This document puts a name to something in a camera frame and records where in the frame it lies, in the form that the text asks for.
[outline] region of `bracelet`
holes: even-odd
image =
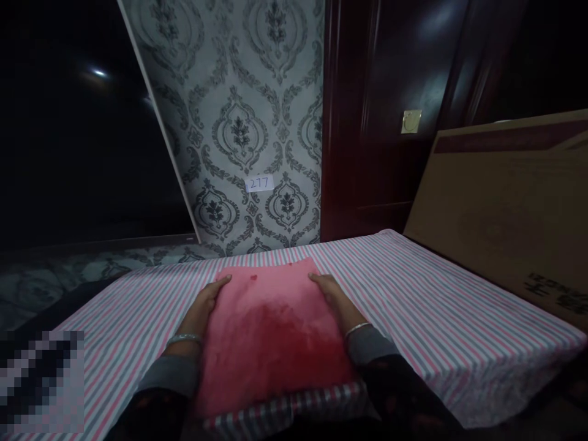
[[[353,328],[351,328],[350,330],[348,330],[345,333],[345,337],[343,337],[343,341],[346,341],[347,337],[349,337],[349,334],[351,334],[353,331],[357,331],[359,328],[362,328],[364,326],[368,326],[369,324],[370,323],[368,323],[368,322],[363,322],[363,323],[360,323],[359,325],[354,326]]]
[[[167,349],[170,345],[179,341],[194,341],[202,346],[202,339],[200,336],[197,336],[196,334],[178,334],[167,341],[165,348]]]

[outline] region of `cardboard box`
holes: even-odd
[[[404,234],[588,332],[588,110],[439,132]]]

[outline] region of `gray sleeve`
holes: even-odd
[[[385,355],[400,354],[394,342],[384,338],[372,325],[363,326],[349,334],[347,352],[355,366],[368,364]]]
[[[198,366],[186,357],[163,355],[149,367],[135,393],[151,388],[173,390],[191,398],[198,387]]]

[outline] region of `wooden door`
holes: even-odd
[[[327,1],[321,241],[403,231],[437,130],[485,102],[524,10],[512,3]],[[417,109],[418,132],[401,134]]]

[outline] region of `striped bed sheet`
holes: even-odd
[[[85,335],[85,430],[16,439],[104,438],[186,309],[225,266],[283,265],[312,257],[467,428],[521,411],[586,344],[586,335],[484,279],[384,230],[341,241],[133,271],[57,330]],[[307,391],[204,422],[223,438],[254,439],[295,415],[362,414],[364,385]]]

